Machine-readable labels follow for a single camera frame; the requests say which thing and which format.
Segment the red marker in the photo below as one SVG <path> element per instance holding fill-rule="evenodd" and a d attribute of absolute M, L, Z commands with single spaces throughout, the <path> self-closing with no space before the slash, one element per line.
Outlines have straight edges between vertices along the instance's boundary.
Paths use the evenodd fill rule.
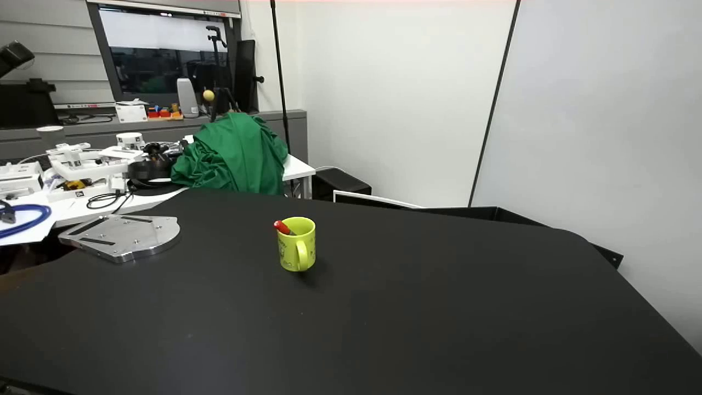
<path fill-rule="evenodd" d="M 283 220 L 273 220 L 272 226 L 283 235 L 291 235 L 290 226 Z"/>

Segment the black box on floor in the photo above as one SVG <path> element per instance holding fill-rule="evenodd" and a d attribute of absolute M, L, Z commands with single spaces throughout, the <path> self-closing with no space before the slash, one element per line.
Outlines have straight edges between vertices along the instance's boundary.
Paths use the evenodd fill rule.
<path fill-rule="evenodd" d="M 343 174 L 341 170 L 320 170 L 314 179 L 311 179 L 311 198 L 314 201 L 332 201 L 332 191 L 353 191 L 353 194 L 371 194 L 371 186 L 349 174 Z"/>

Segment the yellow-green mug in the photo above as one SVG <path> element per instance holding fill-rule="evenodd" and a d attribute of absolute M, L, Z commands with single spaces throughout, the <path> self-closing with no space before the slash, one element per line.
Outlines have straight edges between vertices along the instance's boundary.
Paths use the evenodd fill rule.
<path fill-rule="evenodd" d="M 287 272 L 306 272 L 316 263 L 316 223 L 308 217 L 283 217 L 291 235 L 275 229 L 280 268 Z"/>

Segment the green cloth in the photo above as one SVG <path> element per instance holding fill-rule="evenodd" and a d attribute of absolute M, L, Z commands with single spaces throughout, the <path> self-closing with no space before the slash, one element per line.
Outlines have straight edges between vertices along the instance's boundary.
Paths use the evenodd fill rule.
<path fill-rule="evenodd" d="M 287 146 L 260 118 L 230 113 L 192 136 L 171 167 L 171 183 L 280 196 L 284 163 Z"/>

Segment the black tripod stand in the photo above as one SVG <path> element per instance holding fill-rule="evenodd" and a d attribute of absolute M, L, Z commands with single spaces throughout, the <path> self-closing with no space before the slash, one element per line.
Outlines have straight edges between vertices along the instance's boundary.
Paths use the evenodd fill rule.
<path fill-rule="evenodd" d="M 217 122 L 227 113 L 239 113 L 239 104 L 230 90 L 227 78 L 224 74 L 225 65 L 218 61 L 218 48 L 224 46 L 221 28 L 215 24 L 208 24 L 205 38 L 213 44 L 215 70 L 213 70 L 213 85 L 201 93 L 201 100 L 211 105 L 211 122 Z"/>

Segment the grey metal mounting plate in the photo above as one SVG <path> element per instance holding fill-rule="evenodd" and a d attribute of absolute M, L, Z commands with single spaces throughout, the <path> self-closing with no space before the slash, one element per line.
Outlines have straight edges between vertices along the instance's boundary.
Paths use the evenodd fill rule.
<path fill-rule="evenodd" d="M 169 248 L 180 235 L 171 215 L 105 215 L 58 235 L 58 241 L 112 263 L 135 263 Z"/>

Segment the dark window monitor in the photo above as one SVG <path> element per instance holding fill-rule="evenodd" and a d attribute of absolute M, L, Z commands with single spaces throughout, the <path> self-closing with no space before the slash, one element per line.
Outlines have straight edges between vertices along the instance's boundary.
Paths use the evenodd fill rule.
<path fill-rule="evenodd" d="M 213 44 L 205 26 L 221 28 L 218 61 L 232 85 L 240 32 L 239 0 L 85 0 L 116 101 L 144 100 L 166 105 L 178 81 L 194 93 L 213 85 Z"/>

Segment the black diagonal pole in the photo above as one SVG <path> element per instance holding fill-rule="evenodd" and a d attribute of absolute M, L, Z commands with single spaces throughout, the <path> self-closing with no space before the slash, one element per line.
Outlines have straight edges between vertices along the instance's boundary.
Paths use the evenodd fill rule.
<path fill-rule="evenodd" d="M 494 93 L 490 93 L 490 101 L 488 101 L 488 113 L 486 113 L 486 122 L 484 122 L 484 129 L 482 129 L 482 138 L 481 138 L 481 150 L 477 150 L 473 180 L 471 180 L 470 196 L 467 196 L 467 206 L 473 205 L 473 198 L 475 198 L 475 191 L 477 191 L 477 180 L 481 180 L 481 171 L 482 171 L 482 163 L 484 163 L 484 152 L 486 152 L 486 142 L 488 142 L 496 107 L 497 107 L 497 101 L 500 101 L 505 68 L 507 68 L 507 61 L 508 61 L 508 54 L 510 54 L 510 44 L 512 44 L 512 33 L 516 33 L 516 24 L 517 24 L 517 17 L 519 17 L 519 9 L 521 9 L 521 0 L 510 0 L 510 15 L 508 15 L 508 26 L 507 26 L 507 38 L 505 38 L 502 54 L 500 54 L 500 67 L 497 67 L 497 74 L 496 74 L 496 83 L 494 83 Z"/>

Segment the white parts pile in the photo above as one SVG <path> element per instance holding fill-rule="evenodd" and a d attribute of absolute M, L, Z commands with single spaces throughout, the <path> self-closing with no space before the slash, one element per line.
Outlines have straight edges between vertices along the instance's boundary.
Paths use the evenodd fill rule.
<path fill-rule="evenodd" d="M 0 196 L 21 198 L 52 190 L 83 190 L 105 184 L 120 191 L 126 167 L 144 156 L 140 133 L 123 133 L 116 142 L 93 150 L 89 142 L 58 142 L 44 155 L 0 164 Z"/>

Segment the white side table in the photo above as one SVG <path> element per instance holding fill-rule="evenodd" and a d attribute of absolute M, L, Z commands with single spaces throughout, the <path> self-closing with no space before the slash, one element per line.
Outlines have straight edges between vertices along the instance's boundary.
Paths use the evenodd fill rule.
<path fill-rule="evenodd" d="M 140 146 L 137 135 L 116 147 L 58 142 L 37 156 L 1 164 L 0 246 L 37 245 L 52 229 L 108 213 L 158 206 L 184 190 L 280 194 L 306 183 L 314 170 L 279 138 L 190 138 Z"/>

